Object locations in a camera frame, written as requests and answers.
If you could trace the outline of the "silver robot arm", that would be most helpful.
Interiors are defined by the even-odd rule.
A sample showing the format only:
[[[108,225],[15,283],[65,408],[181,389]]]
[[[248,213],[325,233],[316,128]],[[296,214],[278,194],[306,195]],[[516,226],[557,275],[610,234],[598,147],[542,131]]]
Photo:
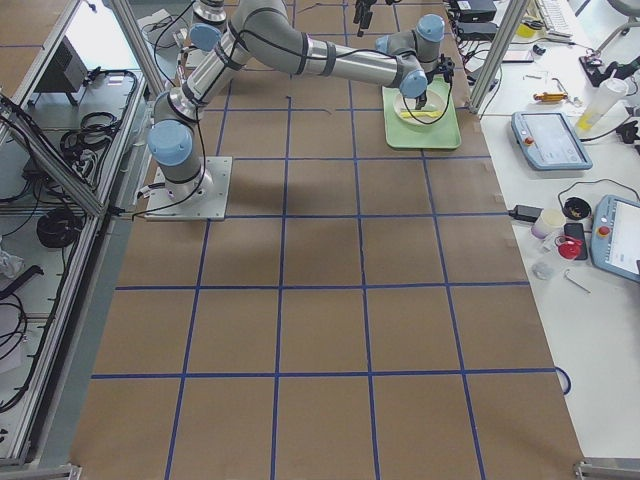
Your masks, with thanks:
[[[362,36],[363,32],[369,28],[373,17],[372,6],[376,3],[376,0],[357,1],[355,3],[353,23],[358,26],[358,36]],[[226,28],[228,19],[224,1],[194,1],[190,7],[190,12],[190,29],[196,25],[206,25],[223,32]]]
[[[164,179],[171,206],[197,202],[214,180],[195,142],[204,110],[250,62],[273,75],[351,80],[396,90],[423,108],[429,85],[454,74],[441,51],[445,21],[437,14],[415,27],[378,38],[371,48],[352,48],[297,29],[282,1],[241,1],[219,29],[204,11],[222,14],[220,1],[197,1],[189,36],[203,59],[178,85],[155,101],[147,147]]]

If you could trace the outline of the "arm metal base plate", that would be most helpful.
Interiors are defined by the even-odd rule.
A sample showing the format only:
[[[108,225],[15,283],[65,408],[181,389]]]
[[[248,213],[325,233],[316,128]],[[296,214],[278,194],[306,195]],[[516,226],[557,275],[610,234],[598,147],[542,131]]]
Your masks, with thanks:
[[[207,156],[204,179],[184,184],[167,182],[160,167],[154,181],[162,188],[149,193],[144,218],[150,221],[223,221],[226,216],[233,159]]]

